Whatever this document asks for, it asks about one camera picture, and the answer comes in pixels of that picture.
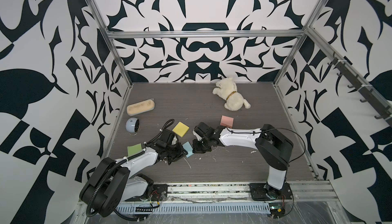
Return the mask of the blue memo pad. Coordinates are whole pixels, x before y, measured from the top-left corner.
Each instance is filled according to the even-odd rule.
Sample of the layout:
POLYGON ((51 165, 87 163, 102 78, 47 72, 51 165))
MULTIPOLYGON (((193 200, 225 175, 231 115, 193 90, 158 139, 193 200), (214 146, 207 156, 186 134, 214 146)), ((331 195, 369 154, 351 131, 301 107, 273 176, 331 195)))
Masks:
POLYGON ((183 149, 186 151, 186 157, 189 158, 190 156, 192 156, 193 153, 193 147, 191 146, 191 144, 188 142, 182 144, 183 149))

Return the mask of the yellow memo pad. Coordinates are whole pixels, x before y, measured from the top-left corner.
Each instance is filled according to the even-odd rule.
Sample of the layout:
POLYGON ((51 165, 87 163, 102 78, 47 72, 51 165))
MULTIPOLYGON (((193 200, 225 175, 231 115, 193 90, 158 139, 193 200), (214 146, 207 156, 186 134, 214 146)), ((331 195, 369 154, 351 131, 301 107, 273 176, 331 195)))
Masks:
POLYGON ((189 127, 182 122, 178 122, 177 125, 172 129, 172 131, 180 137, 184 137, 188 130, 189 127))

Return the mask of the pink memo pad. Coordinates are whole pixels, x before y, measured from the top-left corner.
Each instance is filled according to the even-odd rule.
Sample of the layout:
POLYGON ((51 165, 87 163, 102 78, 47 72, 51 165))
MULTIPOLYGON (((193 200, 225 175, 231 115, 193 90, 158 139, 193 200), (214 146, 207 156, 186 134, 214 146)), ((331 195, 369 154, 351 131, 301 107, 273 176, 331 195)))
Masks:
POLYGON ((220 125, 228 128, 232 128, 234 124, 234 118, 228 116, 221 116, 220 125))

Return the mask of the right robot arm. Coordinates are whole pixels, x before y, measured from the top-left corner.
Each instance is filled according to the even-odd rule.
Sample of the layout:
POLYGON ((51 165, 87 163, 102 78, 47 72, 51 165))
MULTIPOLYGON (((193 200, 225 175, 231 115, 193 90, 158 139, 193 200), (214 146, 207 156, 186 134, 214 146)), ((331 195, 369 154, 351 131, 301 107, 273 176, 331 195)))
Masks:
POLYGON ((285 183, 294 144, 277 128, 265 124, 262 128, 240 130, 224 126, 216 128, 199 123, 193 130, 193 153, 204 154, 218 146, 241 146, 256 149, 269 165, 267 185, 281 190, 285 183))

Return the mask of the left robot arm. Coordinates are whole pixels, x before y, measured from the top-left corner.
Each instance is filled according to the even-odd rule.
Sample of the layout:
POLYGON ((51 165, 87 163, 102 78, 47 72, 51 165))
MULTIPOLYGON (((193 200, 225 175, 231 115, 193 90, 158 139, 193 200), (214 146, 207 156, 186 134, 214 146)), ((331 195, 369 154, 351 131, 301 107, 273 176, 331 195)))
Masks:
POLYGON ((167 129, 160 130, 143 145, 141 151, 131 156, 117 160, 107 157, 98 164, 79 195, 87 205, 87 217, 96 214, 107 217, 120 202, 134 197, 149 198, 154 182, 140 171, 160 161, 171 164, 188 154, 178 136, 167 129))

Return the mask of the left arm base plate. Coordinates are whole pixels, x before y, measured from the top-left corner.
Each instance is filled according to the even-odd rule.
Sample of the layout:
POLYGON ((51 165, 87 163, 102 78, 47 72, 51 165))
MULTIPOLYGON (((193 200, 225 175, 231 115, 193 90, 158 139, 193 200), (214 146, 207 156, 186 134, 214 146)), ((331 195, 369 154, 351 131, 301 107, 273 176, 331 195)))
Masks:
POLYGON ((167 184, 154 184, 148 186, 146 192, 142 196, 135 197, 138 201, 162 201, 167 197, 168 185, 167 184))

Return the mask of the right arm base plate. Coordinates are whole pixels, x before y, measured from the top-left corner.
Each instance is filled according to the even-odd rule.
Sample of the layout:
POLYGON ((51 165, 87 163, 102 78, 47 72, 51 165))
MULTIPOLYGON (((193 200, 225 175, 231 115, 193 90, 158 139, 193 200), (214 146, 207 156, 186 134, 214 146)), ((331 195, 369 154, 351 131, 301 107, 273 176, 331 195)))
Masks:
POLYGON ((275 201, 293 199, 293 192, 289 183, 284 182, 282 189, 278 190, 267 183, 250 183, 250 195, 254 201, 275 201))

